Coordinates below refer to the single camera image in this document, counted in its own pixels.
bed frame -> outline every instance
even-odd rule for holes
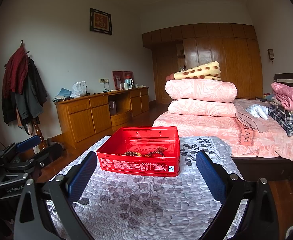
[[[293,73],[274,75],[274,82],[293,87]],[[257,181],[260,177],[271,180],[293,180],[293,161],[282,157],[234,157],[232,158],[243,178]]]

bed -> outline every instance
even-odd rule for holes
[[[60,173],[96,151],[104,137]],[[102,171],[99,164],[80,200],[72,204],[84,226],[96,240],[199,239],[221,204],[195,165],[196,153],[203,149],[213,162],[228,173],[240,175],[230,157],[230,147],[217,137],[180,138],[180,174],[177,177],[149,177]],[[227,238],[239,226],[247,200],[242,200]],[[68,239],[54,205],[47,201],[59,235]]]
[[[293,73],[276,74],[274,80],[293,87]],[[268,105],[259,100],[246,99],[236,99],[234,103],[244,109],[254,103]],[[232,158],[246,180],[254,181],[259,177],[268,180],[293,179],[293,136],[288,137],[271,117],[263,123],[267,131],[259,133],[242,125],[237,118],[165,112],[153,126],[177,126],[179,136],[219,137],[232,147]]]

red jacket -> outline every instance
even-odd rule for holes
[[[11,56],[6,64],[2,93],[4,98],[9,98],[10,92],[23,92],[23,82],[27,75],[29,63],[24,46],[21,46]]]

metal bolt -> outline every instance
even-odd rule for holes
[[[266,178],[261,178],[260,181],[261,181],[263,184],[266,184],[266,183],[267,183],[267,179],[266,179]]]
[[[59,175],[57,175],[56,177],[55,177],[55,180],[56,181],[61,181],[61,180],[63,180],[64,179],[64,175],[63,174],[59,174]]]
[[[26,184],[27,184],[27,185],[31,185],[31,184],[33,184],[33,182],[34,182],[34,179],[28,179],[28,180],[26,181]]]
[[[230,178],[231,178],[232,180],[237,180],[237,179],[239,178],[239,176],[236,175],[235,173],[231,173],[231,174],[230,174]]]

picture frame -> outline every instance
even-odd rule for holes
[[[90,31],[112,35],[111,14],[90,8]]]
[[[132,71],[123,71],[124,80],[126,80],[127,74],[129,74],[131,76],[131,78],[133,79],[133,82],[134,82],[134,77],[133,77],[133,72]]]
[[[124,77],[123,71],[112,71],[114,86],[116,90],[120,89],[120,84],[122,84],[122,88],[124,88]]]

